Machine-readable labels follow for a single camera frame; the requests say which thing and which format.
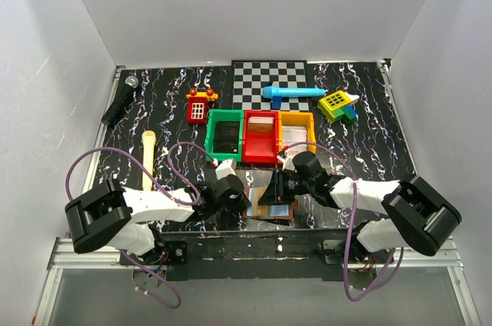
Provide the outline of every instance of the blue plastic tool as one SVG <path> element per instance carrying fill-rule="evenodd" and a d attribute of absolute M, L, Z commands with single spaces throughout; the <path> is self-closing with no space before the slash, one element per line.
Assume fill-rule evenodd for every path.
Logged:
<path fill-rule="evenodd" d="M 278 86 L 265 86 L 262 95 L 267 99 L 276 97 L 324 97 L 326 91 L 319 88 L 279 88 Z"/>

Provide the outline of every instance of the yellow bin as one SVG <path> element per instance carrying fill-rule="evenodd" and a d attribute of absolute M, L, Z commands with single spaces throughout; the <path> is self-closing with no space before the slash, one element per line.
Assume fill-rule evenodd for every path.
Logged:
<path fill-rule="evenodd" d="M 316 137 L 314 136 L 314 118 L 311 112 L 278 112 L 278 150 L 281 151 L 284 147 L 283 145 L 283 126 L 304 126 L 307 130 L 307 141 L 313 143 L 316 142 Z M 316 147 L 314 145 L 307 146 L 308 151 L 316 153 Z"/>

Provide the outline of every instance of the black and white checkerboard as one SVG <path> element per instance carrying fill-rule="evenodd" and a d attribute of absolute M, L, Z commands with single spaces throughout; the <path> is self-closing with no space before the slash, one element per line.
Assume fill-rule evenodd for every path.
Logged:
<path fill-rule="evenodd" d="M 270 110 L 270 99 L 261 89 L 270 83 L 279 88 L 306 88 L 304 62 L 234 62 L 233 109 Z M 282 98 L 281 111 L 309 111 L 308 98 Z"/>

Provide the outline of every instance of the black marble surface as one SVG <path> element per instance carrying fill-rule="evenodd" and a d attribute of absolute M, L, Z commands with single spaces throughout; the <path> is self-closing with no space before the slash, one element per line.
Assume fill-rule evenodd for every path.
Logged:
<path fill-rule="evenodd" d="M 326 63 L 307 65 L 307 86 L 326 88 L 330 92 L 345 90 L 361 96 L 355 105 L 357 120 L 351 125 L 331 124 L 312 107 L 317 142 L 329 147 L 346 160 L 359 178 L 374 181 L 401 178 L 414 170 L 401 133 L 381 68 L 375 62 Z M 189 89 L 212 87 L 219 99 L 214 108 L 231 109 L 232 67 L 125 69 L 120 85 L 129 76 L 139 78 L 141 86 L 125 117 L 105 135 L 104 145 L 121 148 L 142 159 L 141 135 L 153 130 L 158 142 L 155 151 L 155 177 L 167 188 L 184 187 L 167 166 L 168 149 L 176 141 L 192 141 L 204 145 L 206 125 L 190 125 L 186 120 Z M 333 173 L 344 173 L 341 166 L 322 151 L 322 165 Z M 205 158 L 196 149 L 178 149 L 176 166 L 192 181 L 215 181 L 214 169 L 204 165 Z M 245 186 L 265 186 L 271 169 L 260 165 L 240 166 L 237 175 Z M 102 153 L 95 183 L 116 177 L 129 188 L 141 188 L 141 171 L 120 155 Z M 294 228 L 345 228 L 350 210 L 334 210 L 318 205 L 310 196 L 299 199 L 294 220 L 288 225 L 243 219 L 240 214 L 208 221 L 179 224 L 162 222 L 163 231 L 211 230 L 284 230 Z M 373 218 L 369 212 L 358 212 L 357 221 Z"/>

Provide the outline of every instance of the microphone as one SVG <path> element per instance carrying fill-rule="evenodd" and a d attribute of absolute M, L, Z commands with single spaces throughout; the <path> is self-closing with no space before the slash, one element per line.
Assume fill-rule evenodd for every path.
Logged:
<path fill-rule="evenodd" d="M 128 76 L 125 79 L 125 83 L 115 95 L 115 100 L 101 118 L 103 124 L 112 128 L 120 121 L 123 110 L 133 98 L 133 92 L 137 87 L 138 79 L 135 76 Z"/>

